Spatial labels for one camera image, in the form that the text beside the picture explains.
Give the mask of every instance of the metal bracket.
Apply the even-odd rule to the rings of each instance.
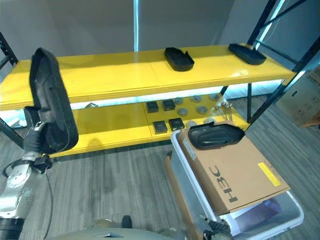
[[[1,60],[0,62],[0,69],[3,68],[3,66],[7,63],[10,62],[11,65],[14,67],[15,64],[18,63],[18,59],[10,46],[8,45],[7,41],[5,40],[5,37],[2,35],[0,32],[0,49],[4,54],[4,59]]]

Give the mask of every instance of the black square block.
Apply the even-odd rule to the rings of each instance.
[[[163,109],[165,111],[170,111],[170,110],[175,110],[176,109],[175,102],[172,99],[163,100],[162,104],[163,104]]]
[[[169,125],[171,128],[171,131],[185,128],[184,122],[181,120],[180,117],[169,119]]]
[[[168,131],[165,121],[154,121],[155,134],[165,134]]]
[[[159,111],[159,107],[156,101],[148,101],[146,103],[146,108],[148,110],[148,113],[156,113]]]

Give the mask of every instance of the gray circular disc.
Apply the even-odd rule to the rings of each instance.
[[[198,106],[196,110],[199,114],[202,114],[202,115],[208,112],[208,109],[205,106]]]
[[[179,108],[178,109],[178,114],[179,114],[179,116],[181,116],[181,117],[185,117],[185,116],[187,116],[188,115],[188,109],[186,109],[186,108]]]
[[[175,104],[180,105],[184,102],[184,99],[182,97],[176,97],[173,101]]]
[[[217,93],[213,93],[209,95],[211,101],[216,101],[219,99],[219,95]]]
[[[192,97],[192,101],[194,101],[195,103],[200,103],[201,96],[200,95],[193,96]]]
[[[203,123],[204,124],[216,123],[216,121],[212,117],[207,117]]]
[[[197,126],[198,124],[195,122],[195,121],[192,121],[192,120],[190,120],[190,121],[188,121],[187,123],[186,123],[186,126],[188,127],[188,128],[191,128],[191,127],[193,127],[193,126]]]

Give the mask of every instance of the black wire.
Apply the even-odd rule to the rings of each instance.
[[[11,165],[13,164],[14,162],[10,162],[3,170],[2,170],[2,175],[7,179],[9,177],[8,173],[7,173],[7,169],[9,167],[11,167]]]
[[[46,180],[48,182],[50,198],[51,198],[51,208],[50,208],[49,223],[48,223],[48,227],[46,229],[45,235],[43,237],[43,239],[46,239],[46,237],[48,236],[49,230],[50,230],[51,221],[52,221],[52,214],[53,214],[53,211],[54,211],[54,196],[52,194],[52,188],[51,188],[51,184],[50,184],[50,181],[49,181],[49,177],[48,177],[48,175],[46,173],[44,175],[46,176]]]

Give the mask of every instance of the clear plastic bin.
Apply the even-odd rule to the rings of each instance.
[[[207,223],[200,218],[200,215],[208,216],[213,221],[216,221],[219,216],[216,216],[211,208],[194,172],[188,163],[188,160],[186,159],[178,143],[177,136],[179,132],[179,130],[174,131],[171,135],[171,142],[174,147],[171,158],[171,166],[181,187],[192,220],[197,229],[200,232],[203,232],[205,229],[209,230],[210,228]],[[237,234],[234,237],[235,239],[268,239],[294,228],[303,222],[304,212],[297,200],[289,191],[274,198],[280,204],[282,211],[268,220],[265,220],[254,227]],[[234,226],[230,224],[230,228],[232,232]]]

